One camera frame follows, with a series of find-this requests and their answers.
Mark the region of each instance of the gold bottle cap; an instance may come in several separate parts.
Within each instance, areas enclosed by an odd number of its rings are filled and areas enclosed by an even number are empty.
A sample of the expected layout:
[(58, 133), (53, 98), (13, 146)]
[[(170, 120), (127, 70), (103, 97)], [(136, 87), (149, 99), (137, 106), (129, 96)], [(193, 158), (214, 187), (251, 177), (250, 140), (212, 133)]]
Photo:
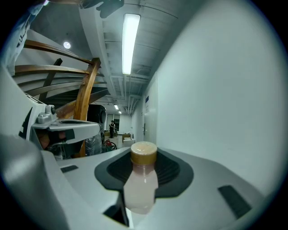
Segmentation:
[(131, 160), (135, 164), (147, 165), (156, 161), (157, 146), (150, 142), (136, 142), (131, 146)]

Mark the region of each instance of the black rubber pad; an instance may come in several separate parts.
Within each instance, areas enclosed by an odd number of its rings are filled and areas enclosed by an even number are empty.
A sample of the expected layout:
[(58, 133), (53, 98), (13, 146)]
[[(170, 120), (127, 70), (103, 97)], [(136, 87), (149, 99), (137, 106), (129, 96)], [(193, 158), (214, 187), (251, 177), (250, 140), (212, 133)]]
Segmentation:
[(75, 170), (75, 169), (77, 169), (77, 168), (78, 168), (78, 167), (77, 167), (76, 165), (70, 165), (70, 166), (61, 168), (61, 171), (62, 171), (63, 173), (67, 173), (67, 172), (72, 171), (72, 170)]
[(251, 206), (231, 185), (220, 187), (218, 190), (237, 219), (251, 210)]
[[(130, 150), (126, 150), (100, 163), (94, 173), (106, 189), (123, 191), (132, 170)], [(191, 184), (194, 176), (189, 164), (160, 149), (157, 151), (155, 172), (158, 179), (155, 198), (180, 195)]]
[[(107, 167), (107, 172), (123, 183), (126, 183), (132, 170), (133, 166), (130, 159), (130, 153), (109, 164)], [(180, 172), (180, 167), (177, 162), (158, 153), (155, 163), (155, 172), (158, 178), (158, 186), (160, 187), (175, 179)]]

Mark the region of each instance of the black slot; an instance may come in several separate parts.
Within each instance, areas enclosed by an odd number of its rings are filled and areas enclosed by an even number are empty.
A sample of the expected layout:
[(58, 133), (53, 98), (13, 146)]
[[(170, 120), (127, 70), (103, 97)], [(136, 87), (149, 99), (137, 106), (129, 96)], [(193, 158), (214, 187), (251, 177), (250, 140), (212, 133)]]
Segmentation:
[(126, 214), (122, 193), (119, 193), (116, 204), (110, 206), (103, 214), (129, 227), (129, 220)]
[(78, 168), (78, 167), (77, 167), (76, 165), (70, 165), (70, 166), (61, 168), (61, 171), (62, 171), (63, 173), (67, 173), (67, 172), (72, 171), (72, 170), (75, 170), (75, 169), (77, 169), (77, 168)]
[(218, 190), (237, 219), (251, 210), (251, 206), (231, 185), (222, 186)]

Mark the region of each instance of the white liquid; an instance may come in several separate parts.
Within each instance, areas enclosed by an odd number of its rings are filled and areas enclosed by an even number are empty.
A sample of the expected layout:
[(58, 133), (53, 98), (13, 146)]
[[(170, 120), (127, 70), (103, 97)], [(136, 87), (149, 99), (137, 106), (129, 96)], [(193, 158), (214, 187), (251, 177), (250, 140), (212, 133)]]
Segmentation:
[(138, 214), (147, 214), (154, 205), (157, 188), (158, 179), (154, 165), (133, 164), (133, 171), (124, 185), (126, 208)]

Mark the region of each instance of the black bottle holder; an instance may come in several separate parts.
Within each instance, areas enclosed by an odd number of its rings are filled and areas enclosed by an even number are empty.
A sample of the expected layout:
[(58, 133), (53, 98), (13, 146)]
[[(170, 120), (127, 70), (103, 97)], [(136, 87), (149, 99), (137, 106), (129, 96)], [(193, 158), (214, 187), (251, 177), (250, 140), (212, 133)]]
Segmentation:
[[(158, 188), (155, 198), (179, 196), (192, 182), (193, 169), (180, 158), (161, 149), (157, 150), (155, 172)], [(130, 149), (116, 155), (95, 168), (96, 179), (109, 190), (123, 193), (123, 187), (133, 170)]]

